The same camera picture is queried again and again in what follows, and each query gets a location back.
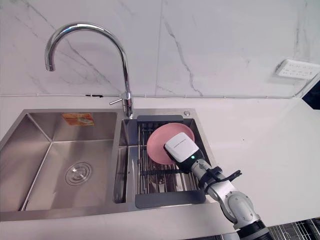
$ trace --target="sink drain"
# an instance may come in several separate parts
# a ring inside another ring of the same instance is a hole
[[[65,174],[65,181],[71,186],[77,186],[87,181],[92,173],[92,168],[89,163],[79,162],[71,167]]]

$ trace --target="countertop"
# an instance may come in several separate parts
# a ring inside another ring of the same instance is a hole
[[[0,138],[23,109],[105,109],[114,98],[2,97]],[[135,108],[194,108],[215,161],[267,226],[320,216],[320,114],[300,98],[139,98]],[[0,239],[188,239],[234,232],[217,203],[0,222]]]

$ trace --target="metal grate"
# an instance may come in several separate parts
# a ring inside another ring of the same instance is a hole
[[[138,194],[168,193],[199,190],[198,180],[192,174],[181,172],[175,164],[161,165],[147,154],[150,135],[161,123],[138,124]]]
[[[319,230],[312,219],[269,227],[275,240],[318,240]]]

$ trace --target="dish rack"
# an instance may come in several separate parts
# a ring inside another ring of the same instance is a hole
[[[150,135],[168,123],[182,123],[181,115],[138,116],[137,194],[138,208],[168,205],[198,204],[205,201],[204,192],[198,187],[198,179],[192,172],[183,173],[175,164],[162,165],[147,154]]]

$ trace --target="wall tile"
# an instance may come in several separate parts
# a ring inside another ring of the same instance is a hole
[[[164,0],[157,96],[290,97],[284,59],[320,64],[317,0]]]

